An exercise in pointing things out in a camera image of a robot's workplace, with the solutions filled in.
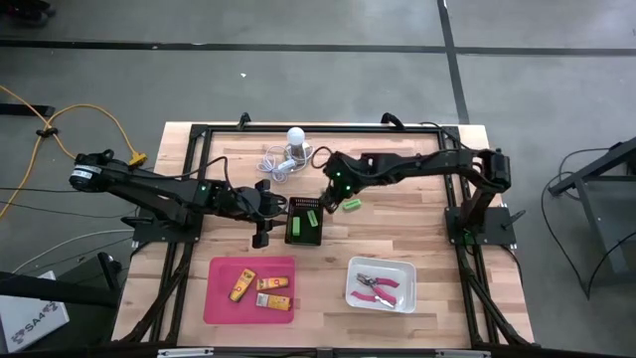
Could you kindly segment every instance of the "white plastic container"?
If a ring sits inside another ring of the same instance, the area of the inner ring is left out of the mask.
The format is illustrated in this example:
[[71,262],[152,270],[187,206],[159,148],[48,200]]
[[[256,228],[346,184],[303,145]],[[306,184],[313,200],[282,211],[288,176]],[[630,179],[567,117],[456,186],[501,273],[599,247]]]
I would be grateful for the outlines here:
[[[358,273],[363,273],[373,278],[390,278],[399,282],[399,286],[396,288],[387,285],[380,285],[381,289],[396,298],[396,306],[394,308],[390,308],[380,302],[369,302],[351,295],[351,292],[353,291],[357,291],[362,294],[374,294],[373,290],[369,286],[362,284],[356,279],[356,275]],[[410,263],[361,257],[351,258],[349,260],[347,288],[345,291],[347,303],[349,303],[352,307],[412,313],[415,311],[415,305],[417,304],[417,279],[415,275],[415,266]]]

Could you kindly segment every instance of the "yellow box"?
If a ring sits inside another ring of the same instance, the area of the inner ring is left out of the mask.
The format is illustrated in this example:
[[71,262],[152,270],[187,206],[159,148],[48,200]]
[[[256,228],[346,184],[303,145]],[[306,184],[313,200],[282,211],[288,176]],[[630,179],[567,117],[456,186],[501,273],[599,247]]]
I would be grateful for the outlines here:
[[248,268],[244,269],[238,278],[237,284],[235,284],[232,292],[230,292],[230,299],[234,302],[239,302],[240,298],[247,292],[249,284],[255,277],[256,273],[254,273],[254,271]]
[[287,287],[288,285],[289,285],[289,278],[287,277],[261,278],[256,281],[256,290],[281,288],[281,287]]
[[256,305],[280,310],[289,310],[291,298],[273,294],[259,293],[256,297]]

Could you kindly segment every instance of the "pink tray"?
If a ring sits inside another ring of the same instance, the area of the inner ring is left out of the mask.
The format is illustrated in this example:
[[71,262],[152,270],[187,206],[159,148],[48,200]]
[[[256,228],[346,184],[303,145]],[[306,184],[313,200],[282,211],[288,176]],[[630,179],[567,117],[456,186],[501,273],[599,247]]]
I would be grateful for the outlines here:
[[[230,300],[244,269],[256,272],[256,277],[239,302]],[[214,258],[210,261],[208,292],[203,319],[208,324],[289,323],[294,319],[291,309],[282,311],[256,306],[256,280],[275,276],[289,277],[289,286],[268,289],[264,293],[294,296],[296,262],[294,257]]]

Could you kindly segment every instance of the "concrete floor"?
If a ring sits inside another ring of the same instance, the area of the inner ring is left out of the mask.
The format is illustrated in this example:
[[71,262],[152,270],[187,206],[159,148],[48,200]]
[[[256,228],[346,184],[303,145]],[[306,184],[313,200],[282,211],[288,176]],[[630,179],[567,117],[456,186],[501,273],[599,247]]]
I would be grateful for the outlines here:
[[[447,0],[457,46],[636,48],[636,4],[612,0]],[[0,22],[0,37],[43,40],[251,44],[443,45],[434,0],[67,0],[40,30]],[[537,342],[564,349],[636,355],[636,286],[595,289],[587,301],[557,252],[540,212],[540,194],[569,152],[609,146],[636,133],[633,58],[459,56],[470,122],[485,124],[493,146],[511,156],[505,195],[516,224],[528,309]],[[1,49],[0,84],[30,102],[62,108],[102,105],[151,155],[168,120],[457,123],[445,55],[285,52],[147,52]],[[0,100],[8,100],[0,94]],[[3,117],[0,185],[16,186],[37,119]],[[72,152],[112,148],[128,155],[112,123],[81,110],[60,120]],[[572,158],[569,169],[592,159]],[[28,186],[68,188],[71,162],[47,141]],[[10,192],[0,193],[5,200]],[[18,203],[97,215],[133,209],[108,195],[23,192]],[[574,262],[589,276],[601,251],[582,210],[548,199],[548,215]],[[86,219],[12,208],[0,223],[0,269],[11,270],[68,238],[125,229]],[[45,265],[125,239],[96,237],[38,261]],[[126,266],[128,243],[109,248]],[[63,272],[71,260],[54,266]]]

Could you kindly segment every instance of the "light bulb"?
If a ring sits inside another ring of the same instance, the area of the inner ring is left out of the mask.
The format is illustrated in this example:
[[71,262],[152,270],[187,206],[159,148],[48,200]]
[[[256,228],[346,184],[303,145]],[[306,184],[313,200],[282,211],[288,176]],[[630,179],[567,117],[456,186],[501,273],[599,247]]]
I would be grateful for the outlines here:
[[305,141],[305,132],[299,127],[291,127],[287,131],[287,142],[291,145],[302,145]]

